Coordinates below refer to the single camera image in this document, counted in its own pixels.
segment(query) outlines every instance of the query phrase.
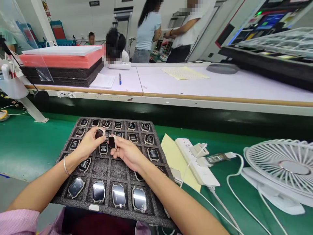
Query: floor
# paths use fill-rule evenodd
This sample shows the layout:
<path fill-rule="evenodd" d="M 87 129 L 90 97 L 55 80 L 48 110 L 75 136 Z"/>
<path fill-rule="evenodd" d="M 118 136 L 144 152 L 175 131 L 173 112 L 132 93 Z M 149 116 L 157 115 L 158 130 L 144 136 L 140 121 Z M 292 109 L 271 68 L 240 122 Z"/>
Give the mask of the floor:
<path fill-rule="evenodd" d="M 14 178 L 5 178 L 0 176 L 0 213 L 4 212 L 17 195 L 27 186 L 27 182 Z M 62 205 L 49 204 L 48 207 L 40 214 L 37 231 L 42 231 L 48 224 L 58 216 Z"/>

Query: clear plastic shield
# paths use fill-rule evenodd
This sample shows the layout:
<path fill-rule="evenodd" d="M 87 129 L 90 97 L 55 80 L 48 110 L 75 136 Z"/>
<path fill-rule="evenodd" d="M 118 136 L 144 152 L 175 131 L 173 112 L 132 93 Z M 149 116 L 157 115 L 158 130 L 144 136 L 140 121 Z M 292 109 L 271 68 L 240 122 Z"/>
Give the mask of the clear plastic shield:
<path fill-rule="evenodd" d="M 53 83 L 42 55 L 23 54 L 23 51 L 38 50 L 39 41 L 31 25 L 25 21 L 16 1 L 0 0 L 0 6 L 0 20 L 2 20 L 0 21 L 0 39 L 2 42 L 0 44 L 0 57 L 9 61 L 14 61 L 15 58 L 18 65 L 30 67 L 31 73 L 27 75 L 30 82 L 35 83 L 36 79 L 40 79 L 41 81 Z M 6 48 L 3 41 L 14 58 L 5 52 Z"/>

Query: fan guard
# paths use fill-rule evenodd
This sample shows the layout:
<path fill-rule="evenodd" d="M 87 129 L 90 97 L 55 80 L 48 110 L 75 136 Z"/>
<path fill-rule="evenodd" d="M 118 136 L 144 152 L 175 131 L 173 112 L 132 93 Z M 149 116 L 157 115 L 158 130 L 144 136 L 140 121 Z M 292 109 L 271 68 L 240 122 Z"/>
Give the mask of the fan guard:
<path fill-rule="evenodd" d="M 313 142 L 269 140 L 245 148 L 257 172 L 294 192 L 313 197 Z"/>

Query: silver bracelet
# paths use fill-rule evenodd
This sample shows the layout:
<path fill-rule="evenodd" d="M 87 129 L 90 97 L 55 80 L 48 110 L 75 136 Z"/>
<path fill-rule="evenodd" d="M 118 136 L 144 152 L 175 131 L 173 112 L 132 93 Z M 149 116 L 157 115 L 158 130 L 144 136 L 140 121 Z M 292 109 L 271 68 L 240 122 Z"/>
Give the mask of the silver bracelet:
<path fill-rule="evenodd" d="M 66 169 L 66 166 L 65 166 L 65 157 L 63 158 L 63 163 L 64 163 L 64 170 L 65 170 L 65 172 L 66 172 L 68 175 L 71 175 L 71 174 L 68 173 L 68 171 L 67 171 L 67 169 Z"/>

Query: pink striped shirt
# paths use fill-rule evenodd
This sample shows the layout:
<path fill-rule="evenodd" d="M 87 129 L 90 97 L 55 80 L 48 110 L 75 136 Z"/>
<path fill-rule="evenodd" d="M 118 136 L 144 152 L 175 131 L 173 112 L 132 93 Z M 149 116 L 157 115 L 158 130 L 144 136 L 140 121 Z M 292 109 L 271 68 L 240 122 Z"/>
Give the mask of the pink striped shirt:
<path fill-rule="evenodd" d="M 65 207 L 60 211 L 53 224 L 47 226 L 39 235 L 61 235 Z M 0 235 L 35 235 L 39 218 L 38 211 L 14 210 L 0 213 Z M 137 222 L 136 235 L 151 235 L 149 227 Z"/>

